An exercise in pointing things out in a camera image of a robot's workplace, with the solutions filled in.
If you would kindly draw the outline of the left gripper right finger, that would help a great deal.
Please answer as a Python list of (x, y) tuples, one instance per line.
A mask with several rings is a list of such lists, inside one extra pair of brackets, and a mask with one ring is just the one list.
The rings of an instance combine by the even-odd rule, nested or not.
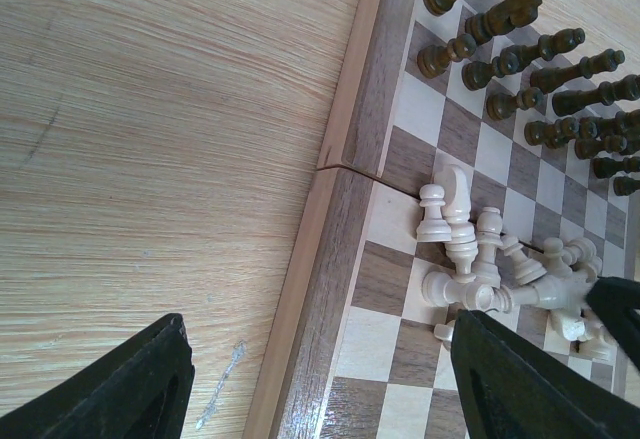
[[(507, 305), (590, 308), (626, 356), (639, 361), (639, 284), (546, 275), (501, 289)], [(473, 438), (636, 438), (638, 407), (569, 369), (480, 310), (458, 312), (451, 360)]]

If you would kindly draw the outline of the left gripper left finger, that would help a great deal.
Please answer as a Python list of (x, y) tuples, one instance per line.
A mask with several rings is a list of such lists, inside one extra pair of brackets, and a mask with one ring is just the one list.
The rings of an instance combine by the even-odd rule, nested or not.
[(183, 317), (167, 314), (1, 417), (3, 438), (179, 438), (195, 377)]

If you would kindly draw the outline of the white lying piece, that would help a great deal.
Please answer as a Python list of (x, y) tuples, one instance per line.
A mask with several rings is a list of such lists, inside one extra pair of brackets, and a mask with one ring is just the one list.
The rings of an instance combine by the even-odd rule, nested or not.
[(437, 307), (460, 303), (468, 310), (503, 313), (510, 313), (515, 308), (511, 293), (504, 287), (495, 288), (477, 281), (460, 283), (449, 274), (436, 270), (424, 277), (422, 295), (429, 304)]

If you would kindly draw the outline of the white pawn beside bishop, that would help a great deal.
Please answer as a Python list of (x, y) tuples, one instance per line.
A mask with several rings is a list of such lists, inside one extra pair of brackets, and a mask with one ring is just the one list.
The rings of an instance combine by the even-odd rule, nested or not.
[(500, 210), (495, 207), (484, 207), (476, 223), (476, 239), (478, 254), (472, 264), (472, 272), (483, 284), (495, 288), (500, 287), (501, 276), (495, 264), (496, 252), (502, 246), (501, 232), (503, 219)]

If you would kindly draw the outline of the white pawn near knight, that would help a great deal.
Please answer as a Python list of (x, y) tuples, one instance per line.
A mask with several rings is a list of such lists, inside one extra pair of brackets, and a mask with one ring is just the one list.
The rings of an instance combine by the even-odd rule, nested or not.
[(438, 184), (426, 184), (420, 191), (420, 206), (424, 217), (416, 229), (418, 242), (449, 242), (451, 227), (444, 220), (441, 208), (445, 205), (444, 188)]

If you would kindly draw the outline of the dark pawn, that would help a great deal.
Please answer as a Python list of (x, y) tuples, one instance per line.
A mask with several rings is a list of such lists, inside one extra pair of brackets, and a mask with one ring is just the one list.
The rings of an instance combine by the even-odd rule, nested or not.
[(488, 97), (486, 109), (491, 119), (500, 121), (513, 116), (518, 110), (528, 110), (540, 104), (543, 92), (537, 87), (520, 90), (517, 94), (495, 93)]
[(507, 52), (492, 59), (490, 63), (473, 61), (462, 69), (462, 81), (470, 91), (485, 88), (492, 78), (502, 78), (515, 74), (519, 67), (518, 57)]
[(564, 140), (574, 139), (579, 129), (579, 120), (573, 117), (558, 119), (553, 123), (533, 121), (525, 125), (524, 136), (529, 145), (546, 144), (548, 147), (555, 147)]
[(474, 37), (462, 34), (449, 40), (445, 46), (429, 45), (420, 50), (417, 65), (426, 78), (433, 79), (443, 74), (451, 62), (461, 62), (470, 58), (476, 49)]

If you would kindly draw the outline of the dark queen piece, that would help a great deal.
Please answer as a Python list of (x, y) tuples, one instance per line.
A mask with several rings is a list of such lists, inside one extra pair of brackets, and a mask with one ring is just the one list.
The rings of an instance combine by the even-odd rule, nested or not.
[(578, 79), (590, 79), (593, 75), (613, 72), (625, 62), (622, 50), (606, 49), (592, 57), (583, 57), (577, 64), (565, 68), (543, 68), (533, 72), (529, 85), (549, 94), (565, 83)]

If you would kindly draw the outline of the dark king piece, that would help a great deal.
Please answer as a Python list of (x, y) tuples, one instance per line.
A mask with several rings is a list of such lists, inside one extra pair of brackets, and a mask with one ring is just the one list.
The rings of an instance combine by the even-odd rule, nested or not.
[(616, 82), (604, 81), (592, 90), (567, 90), (556, 93), (552, 98), (552, 108), (558, 117), (569, 116), (585, 107), (601, 103), (610, 106), (619, 100), (639, 99), (639, 76), (629, 74)]

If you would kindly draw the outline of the dark bishop piece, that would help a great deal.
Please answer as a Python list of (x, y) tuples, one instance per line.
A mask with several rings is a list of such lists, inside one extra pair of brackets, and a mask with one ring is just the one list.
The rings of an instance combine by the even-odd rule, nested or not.
[(551, 61), (559, 54), (573, 51), (585, 42), (585, 38), (582, 28), (563, 29), (554, 35), (541, 35), (538, 42), (532, 46), (512, 45), (502, 52), (514, 54), (518, 59), (518, 70), (522, 71), (536, 59)]

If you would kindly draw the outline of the dark knight piece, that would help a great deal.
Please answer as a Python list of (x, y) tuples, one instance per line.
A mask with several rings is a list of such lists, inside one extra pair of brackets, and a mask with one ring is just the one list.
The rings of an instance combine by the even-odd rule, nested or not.
[(541, 4), (542, 0), (504, 0), (485, 13), (468, 18), (465, 32), (474, 38), (477, 45), (483, 45), (496, 36), (506, 35), (534, 22)]

